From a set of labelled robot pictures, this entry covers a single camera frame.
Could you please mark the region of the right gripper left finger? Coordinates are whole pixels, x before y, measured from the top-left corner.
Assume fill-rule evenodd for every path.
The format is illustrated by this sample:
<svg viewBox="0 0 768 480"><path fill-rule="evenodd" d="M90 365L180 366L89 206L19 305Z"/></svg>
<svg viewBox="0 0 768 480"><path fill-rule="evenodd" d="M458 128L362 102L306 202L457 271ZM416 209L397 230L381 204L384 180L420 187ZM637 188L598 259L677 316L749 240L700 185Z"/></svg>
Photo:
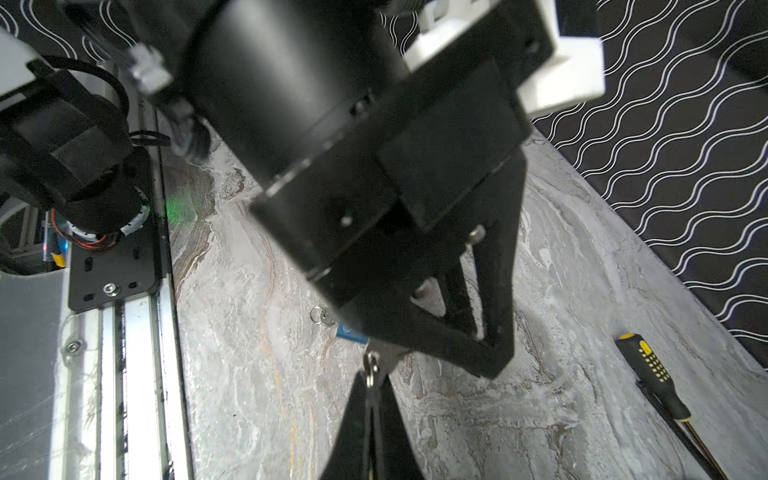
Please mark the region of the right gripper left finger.
<svg viewBox="0 0 768 480"><path fill-rule="evenodd" d="M354 378L335 442L321 479L368 479L370 471L370 423L367 376Z"/></svg>

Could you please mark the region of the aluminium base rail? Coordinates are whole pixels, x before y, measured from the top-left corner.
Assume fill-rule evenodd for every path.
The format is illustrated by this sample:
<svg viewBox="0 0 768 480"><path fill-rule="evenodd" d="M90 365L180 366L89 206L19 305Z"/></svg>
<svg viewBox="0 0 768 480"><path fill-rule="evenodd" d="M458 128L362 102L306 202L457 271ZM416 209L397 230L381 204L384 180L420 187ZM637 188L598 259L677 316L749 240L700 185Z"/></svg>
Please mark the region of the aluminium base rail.
<svg viewBox="0 0 768 480"><path fill-rule="evenodd" d="M193 477L156 111L131 96L141 139L126 171L148 217L112 247L73 247L62 284L50 479Z"/></svg>

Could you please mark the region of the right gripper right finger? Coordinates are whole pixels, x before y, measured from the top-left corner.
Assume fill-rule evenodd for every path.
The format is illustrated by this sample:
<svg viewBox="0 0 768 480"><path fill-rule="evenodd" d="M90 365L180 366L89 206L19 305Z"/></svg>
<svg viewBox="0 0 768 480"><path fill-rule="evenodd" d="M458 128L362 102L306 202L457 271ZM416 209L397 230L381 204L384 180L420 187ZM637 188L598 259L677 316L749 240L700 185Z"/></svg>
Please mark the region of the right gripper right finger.
<svg viewBox="0 0 768 480"><path fill-rule="evenodd" d="M424 478L389 377L374 396L374 478Z"/></svg>

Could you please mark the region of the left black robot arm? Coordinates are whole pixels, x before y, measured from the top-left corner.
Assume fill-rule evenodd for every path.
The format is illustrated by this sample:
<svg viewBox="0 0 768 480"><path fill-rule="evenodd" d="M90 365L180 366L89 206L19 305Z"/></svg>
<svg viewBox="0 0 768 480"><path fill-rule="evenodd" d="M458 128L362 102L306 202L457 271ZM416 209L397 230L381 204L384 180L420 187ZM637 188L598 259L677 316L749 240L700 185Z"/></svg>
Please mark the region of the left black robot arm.
<svg viewBox="0 0 768 480"><path fill-rule="evenodd" d="M517 90L552 52L534 2L493 2L417 67L379 24L413 1L127 1L129 49L84 2L59 7L179 155L221 136L261 187L252 215L353 329L477 376L506 367L531 130Z"/></svg>

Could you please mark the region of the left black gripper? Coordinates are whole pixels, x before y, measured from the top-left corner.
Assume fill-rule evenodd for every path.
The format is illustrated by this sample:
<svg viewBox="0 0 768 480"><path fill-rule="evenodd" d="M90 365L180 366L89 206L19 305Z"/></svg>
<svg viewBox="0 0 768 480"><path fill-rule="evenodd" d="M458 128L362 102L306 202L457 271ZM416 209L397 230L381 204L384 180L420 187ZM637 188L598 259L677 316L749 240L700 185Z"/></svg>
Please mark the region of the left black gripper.
<svg viewBox="0 0 768 480"><path fill-rule="evenodd" d="M495 378L515 350L530 131L496 57L463 37L306 151L251 210L353 329ZM482 337L460 265L477 226Z"/></svg>

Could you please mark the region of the black yellow pry tool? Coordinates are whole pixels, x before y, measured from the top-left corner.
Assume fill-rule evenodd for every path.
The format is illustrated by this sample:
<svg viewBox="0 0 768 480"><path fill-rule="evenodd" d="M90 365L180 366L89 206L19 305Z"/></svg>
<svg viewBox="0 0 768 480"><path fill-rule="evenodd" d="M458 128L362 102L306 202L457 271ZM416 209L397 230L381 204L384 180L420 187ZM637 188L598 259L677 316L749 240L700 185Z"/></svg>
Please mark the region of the black yellow pry tool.
<svg viewBox="0 0 768 480"><path fill-rule="evenodd" d="M692 413L678 395L672 376L648 342L637 333L628 333L614 343L634 372L636 386L704 472L710 479L727 479L693 427Z"/></svg>

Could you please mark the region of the blue padlock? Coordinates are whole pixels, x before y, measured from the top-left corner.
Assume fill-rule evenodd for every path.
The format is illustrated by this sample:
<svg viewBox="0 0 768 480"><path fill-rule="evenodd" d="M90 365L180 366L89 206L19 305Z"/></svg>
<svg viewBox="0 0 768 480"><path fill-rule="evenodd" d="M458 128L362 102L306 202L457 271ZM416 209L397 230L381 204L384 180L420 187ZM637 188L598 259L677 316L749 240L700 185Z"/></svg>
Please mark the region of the blue padlock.
<svg viewBox="0 0 768 480"><path fill-rule="evenodd" d="M336 337L363 345L368 343L368 337L366 335L357 332L356 330L351 329L343 324L338 325L336 330Z"/></svg>

